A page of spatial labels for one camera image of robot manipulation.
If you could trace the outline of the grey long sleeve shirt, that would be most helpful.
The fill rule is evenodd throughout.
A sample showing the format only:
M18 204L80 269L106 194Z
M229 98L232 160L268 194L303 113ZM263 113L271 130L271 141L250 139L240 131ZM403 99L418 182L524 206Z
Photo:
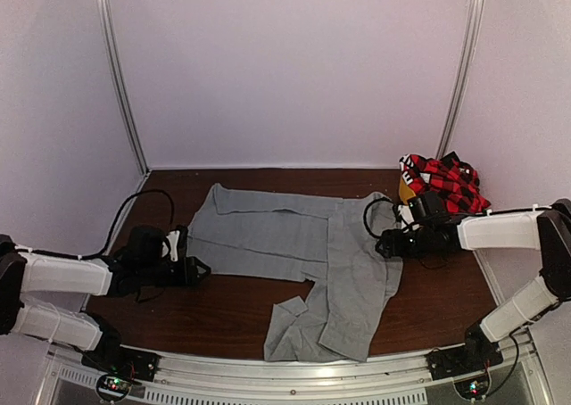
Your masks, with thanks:
M274 305L267 361L364 361L399 289L402 260L375 248L395 227L392 201L278 194L214 185L194 215L188 252L221 275L312 282Z

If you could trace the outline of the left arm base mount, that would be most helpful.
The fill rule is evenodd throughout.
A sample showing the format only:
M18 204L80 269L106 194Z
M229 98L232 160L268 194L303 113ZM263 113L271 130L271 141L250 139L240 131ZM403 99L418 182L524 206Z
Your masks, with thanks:
M80 351L81 364L128 380L152 382L160 356L149 351L140 351L120 346L109 357L99 351Z

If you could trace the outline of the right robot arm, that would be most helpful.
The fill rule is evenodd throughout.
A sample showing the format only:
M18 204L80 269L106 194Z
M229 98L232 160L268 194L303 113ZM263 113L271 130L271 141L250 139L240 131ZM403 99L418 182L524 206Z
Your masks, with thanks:
M401 227L376 236L384 258L471 251L479 256L534 256L538 272L512 296L467 329L457 361L473 371L493 361L498 344L570 299L570 201L479 214L446 209L434 192L396 209Z

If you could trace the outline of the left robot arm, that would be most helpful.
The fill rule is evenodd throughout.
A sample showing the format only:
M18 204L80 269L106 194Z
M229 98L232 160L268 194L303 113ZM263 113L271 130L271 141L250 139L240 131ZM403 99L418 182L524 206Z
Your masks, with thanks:
M1 237L1 333L22 334L68 345L110 373L130 364L119 332L103 318L61 309L33 292L92 296L139 295L147 286L199 285L211 268L187 253L186 227L165 233L134 227L113 255L68 255L33 250Z

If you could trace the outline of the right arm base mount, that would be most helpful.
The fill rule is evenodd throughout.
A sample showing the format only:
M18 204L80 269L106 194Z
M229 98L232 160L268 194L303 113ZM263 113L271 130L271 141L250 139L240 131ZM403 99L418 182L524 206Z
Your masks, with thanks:
M426 364L434 381L484 372L502 362L500 351L492 350L481 357L470 353L466 345L435 348L426 355Z

